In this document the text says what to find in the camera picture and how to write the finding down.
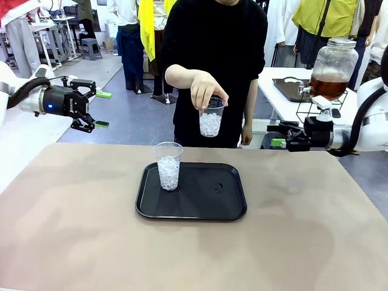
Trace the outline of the person's right hand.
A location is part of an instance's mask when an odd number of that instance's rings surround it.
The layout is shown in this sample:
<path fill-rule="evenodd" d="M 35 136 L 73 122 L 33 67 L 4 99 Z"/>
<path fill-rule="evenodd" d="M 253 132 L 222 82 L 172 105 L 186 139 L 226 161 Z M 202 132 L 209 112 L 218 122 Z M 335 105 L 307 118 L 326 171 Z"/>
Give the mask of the person's right hand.
<path fill-rule="evenodd" d="M 190 93 L 192 104 L 199 112 L 203 112 L 208 107 L 210 98 L 213 95 L 221 98 L 224 105 L 228 104 L 228 94 L 216 79 L 205 71 L 194 71 Z"/>

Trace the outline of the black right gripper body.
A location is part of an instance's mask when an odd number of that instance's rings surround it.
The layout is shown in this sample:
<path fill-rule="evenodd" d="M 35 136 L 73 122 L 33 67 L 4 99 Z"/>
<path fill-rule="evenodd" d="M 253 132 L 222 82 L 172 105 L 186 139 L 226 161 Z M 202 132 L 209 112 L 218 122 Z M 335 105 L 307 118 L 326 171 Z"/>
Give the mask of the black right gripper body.
<path fill-rule="evenodd" d="M 319 121 L 316 116 L 307 117 L 304 121 L 304 132 L 314 148 L 328 148 L 332 132 L 332 121 Z"/>

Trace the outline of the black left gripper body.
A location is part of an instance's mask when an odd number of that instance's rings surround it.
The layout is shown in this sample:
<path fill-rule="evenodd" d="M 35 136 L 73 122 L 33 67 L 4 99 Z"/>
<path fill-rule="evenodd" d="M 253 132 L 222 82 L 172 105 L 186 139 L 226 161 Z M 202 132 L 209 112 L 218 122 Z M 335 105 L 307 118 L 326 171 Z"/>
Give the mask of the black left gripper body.
<path fill-rule="evenodd" d="M 58 116 L 86 117 L 89 115 L 89 98 L 70 87 L 54 85 L 47 87 L 43 93 L 42 110 Z"/>

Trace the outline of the person's left hand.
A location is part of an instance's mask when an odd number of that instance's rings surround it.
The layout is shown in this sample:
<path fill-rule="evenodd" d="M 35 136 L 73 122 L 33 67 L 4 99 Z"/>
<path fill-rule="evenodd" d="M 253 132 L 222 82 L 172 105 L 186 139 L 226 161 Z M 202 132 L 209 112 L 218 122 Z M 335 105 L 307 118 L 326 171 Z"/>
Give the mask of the person's left hand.
<path fill-rule="evenodd" d="M 249 146 L 253 138 L 253 131 L 251 124 L 244 124 L 241 132 L 241 145 Z"/>

